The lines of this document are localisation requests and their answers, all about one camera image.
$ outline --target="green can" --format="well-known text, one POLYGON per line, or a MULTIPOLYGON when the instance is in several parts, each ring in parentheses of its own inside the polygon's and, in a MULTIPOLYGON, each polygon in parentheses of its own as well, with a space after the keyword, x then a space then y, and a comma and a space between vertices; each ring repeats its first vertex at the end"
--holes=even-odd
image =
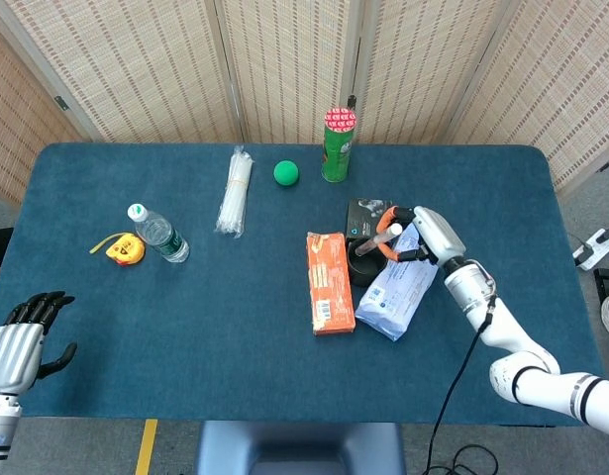
POLYGON ((351 109, 337 107, 324 118, 324 158, 322 176, 331 183, 344 181, 351 161, 356 115, 351 109))

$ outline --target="black cable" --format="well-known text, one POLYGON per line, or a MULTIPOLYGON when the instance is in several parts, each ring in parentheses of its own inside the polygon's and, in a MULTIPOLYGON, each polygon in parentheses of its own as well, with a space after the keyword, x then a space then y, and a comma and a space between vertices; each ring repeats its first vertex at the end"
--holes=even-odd
MULTIPOLYGON (((469 359, 471 358, 473 349, 475 348, 475 345, 478 343, 478 339, 480 338, 480 335, 487 329, 487 327, 489 327, 489 325, 491 325, 491 322, 493 321, 493 311, 495 310, 495 299, 496 298, 497 298, 497 295, 494 292, 491 295, 491 297, 489 298, 489 302, 488 302, 488 305, 486 308, 486 314, 484 315, 484 322, 482 322, 482 325, 480 325, 480 327, 476 331, 475 336, 473 337, 473 340, 471 341, 471 345, 469 346, 469 349, 467 350, 466 355, 464 356, 462 365, 460 366, 460 369, 458 370, 458 373, 457 373, 456 377, 454 378, 454 381, 452 381, 452 384, 450 385, 450 389, 448 390, 447 395, 445 396, 445 399, 443 400, 443 405, 441 406, 441 411, 439 412, 439 416, 436 419, 436 424, 434 425, 434 430, 432 431, 432 437, 430 438, 430 448, 427 453, 427 464, 425 465, 425 471, 423 472, 422 475, 427 475, 430 473, 430 471, 432 471, 433 469, 436 469, 436 468, 447 469, 449 474, 459 473, 459 472, 456 472, 456 460, 457 460, 457 457, 460 455, 460 453, 463 450, 465 450, 466 448, 468 448, 468 446, 466 445, 465 447, 463 447, 461 450, 459 450, 457 452, 456 456, 454 457, 454 462, 452 464, 452 467, 445 467, 443 465, 431 466, 432 451, 434 449, 434 439, 436 438, 436 433, 438 432, 439 426, 441 425, 441 421, 443 420, 443 415, 445 414, 445 409, 447 408, 447 404, 450 401, 450 397, 452 396, 452 393, 454 392, 454 389, 456 388, 456 385, 457 385, 458 381, 460 380, 460 377, 462 376, 462 373, 464 372, 466 365, 469 363, 469 359)), ((483 447, 481 445, 478 445, 477 448, 481 448, 481 449, 487 451, 494 458, 495 463, 496 463, 496 471, 494 473, 497 473, 497 459, 495 458, 495 455, 493 455, 493 453, 488 448, 483 447)), ((468 470, 472 474, 475 473, 475 472, 469 470, 464 465, 460 465, 460 467, 468 470)))
POLYGON ((567 235, 577 239, 579 241, 579 243, 583 246, 584 249, 590 249, 592 248, 592 246, 590 244, 588 244, 585 240, 575 236, 573 233, 570 233, 568 231, 565 232, 567 235))
POLYGON ((454 460, 452 460, 451 467, 448 467, 446 465, 432 465, 429 470, 427 470, 426 472, 423 472, 423 475, 429 474, 432 470, 445 470, 445 475, 468 475, 468 474, 479 475, 476 471, 471 470, 469 467, 467 467, 463 463, 458 462, 458 458, 460 457, 460 455, 464 451, 469 450, 471 448, 477 448, 479 450, 482 450, 483 452, 487 453, 491 457, 491 459, 493 460, 494 467, 493 467, 493 472, 491 472, 490 475, 496 475, 498 473, 498 468, 499 468, 497 457, 491 450, 486 448, 484 445, 480 445, 477 443, 469 443, 469 444, 461 447, 458 450, 458 452, 456 452, 456 455, 454 455, 454 460))

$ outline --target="bottle cap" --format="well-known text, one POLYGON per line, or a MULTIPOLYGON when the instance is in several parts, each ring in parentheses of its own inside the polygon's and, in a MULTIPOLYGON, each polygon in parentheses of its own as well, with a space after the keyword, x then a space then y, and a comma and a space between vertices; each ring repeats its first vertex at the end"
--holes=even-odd
POLYGON ((148 218, 148 210, 141 203, 135 203, 128 208, 128 217, 135 223, 140 223, 148 218))

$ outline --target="yellow floor marking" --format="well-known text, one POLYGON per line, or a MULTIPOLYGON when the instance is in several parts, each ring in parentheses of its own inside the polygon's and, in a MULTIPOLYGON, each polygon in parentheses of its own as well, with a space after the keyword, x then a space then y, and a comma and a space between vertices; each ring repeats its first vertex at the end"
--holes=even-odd
POLYGON ((156 436, 156 423, 156 419, 146 419, 144 435, 142 436, 142 448, 139 450, 135 475, 148 475, 152 449, 154 448, 154 437, 156 436))

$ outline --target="plastic bottle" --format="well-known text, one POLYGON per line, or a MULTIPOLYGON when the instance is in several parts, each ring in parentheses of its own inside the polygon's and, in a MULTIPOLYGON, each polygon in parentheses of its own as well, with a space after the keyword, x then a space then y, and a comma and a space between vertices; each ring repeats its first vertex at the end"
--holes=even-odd
POLYGON ((169 262, 183 262, 189 255, 189 244, 169 221, 159 213, 148 211, 141 203, 128 208, 135 230, 144 242, 169 262))

